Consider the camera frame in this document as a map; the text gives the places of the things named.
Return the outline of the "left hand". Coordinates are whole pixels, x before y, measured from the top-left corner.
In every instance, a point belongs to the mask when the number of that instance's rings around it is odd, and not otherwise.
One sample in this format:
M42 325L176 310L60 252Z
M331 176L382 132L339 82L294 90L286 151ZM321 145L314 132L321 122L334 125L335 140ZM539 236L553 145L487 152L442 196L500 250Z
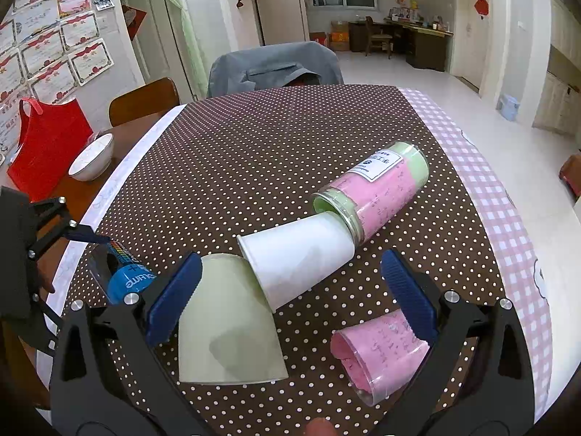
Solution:
M53 279L57 265L50 258L41 258L36 262L36 265L41 288L47 293L53 293L55 291Z

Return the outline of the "right hand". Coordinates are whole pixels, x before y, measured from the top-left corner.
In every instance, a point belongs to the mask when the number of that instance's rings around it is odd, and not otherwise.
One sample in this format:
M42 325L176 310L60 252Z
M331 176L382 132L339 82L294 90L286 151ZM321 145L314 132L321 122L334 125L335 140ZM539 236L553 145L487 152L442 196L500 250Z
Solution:
M303 436L337 436L334 425L325 418L314 418L306 424Z

